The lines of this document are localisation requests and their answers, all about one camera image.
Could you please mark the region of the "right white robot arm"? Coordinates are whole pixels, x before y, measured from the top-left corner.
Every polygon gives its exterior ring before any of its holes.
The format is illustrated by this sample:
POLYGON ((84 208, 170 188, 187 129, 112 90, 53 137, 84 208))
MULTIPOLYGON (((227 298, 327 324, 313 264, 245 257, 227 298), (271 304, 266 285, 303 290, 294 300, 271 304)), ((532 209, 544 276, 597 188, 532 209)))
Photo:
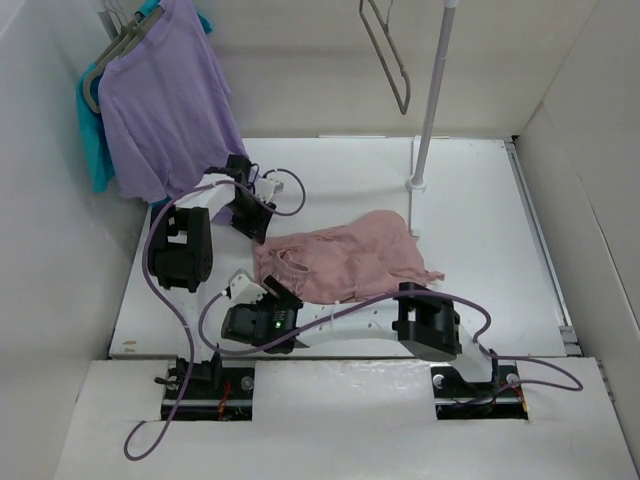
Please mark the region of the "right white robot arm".
POLYGON ((360 303, 319 305, 302 301, 272 277, 267 284, 272 291, 253 302, 245 295, 253 283, 230 289, 233 306, 222 338, 284 355, 329 342, 391 341, 419 360, 449 364, 473 393, 486 393, 498 382, 497 362, 466 331, 450 295, 404 282, 360 303))

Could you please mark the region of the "pink trousers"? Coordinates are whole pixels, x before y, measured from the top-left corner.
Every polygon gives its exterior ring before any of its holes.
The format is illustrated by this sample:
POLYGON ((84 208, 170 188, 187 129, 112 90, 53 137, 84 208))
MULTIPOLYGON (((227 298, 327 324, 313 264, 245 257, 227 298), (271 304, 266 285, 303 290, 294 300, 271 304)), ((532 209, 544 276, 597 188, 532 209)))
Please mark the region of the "pink trousers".
POLYGON ((445 279, 429 271, 404 218, 375 210, 341 226, 270 237, 253 248, 254 274, 272 277, 304 302, 362 302, 445 279))

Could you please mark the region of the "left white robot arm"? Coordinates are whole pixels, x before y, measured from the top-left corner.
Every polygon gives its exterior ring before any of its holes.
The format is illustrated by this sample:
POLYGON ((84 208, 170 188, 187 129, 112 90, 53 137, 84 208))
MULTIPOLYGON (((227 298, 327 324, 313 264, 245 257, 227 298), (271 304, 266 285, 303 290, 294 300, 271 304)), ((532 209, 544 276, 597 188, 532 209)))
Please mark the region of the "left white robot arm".
POLYGON ((248 158, 231 155, 224 167, 206 170, 192 189, 152 206, 143 276, 187 332, 189 363, 196 358, 195 335, 186 312, 168 293, 181 289, 195 294, 209 280, 215 262, 211 221, 219 212, 229 211, 231 228, 262 245, 281 190, 277 180, 259 175, 248 158))

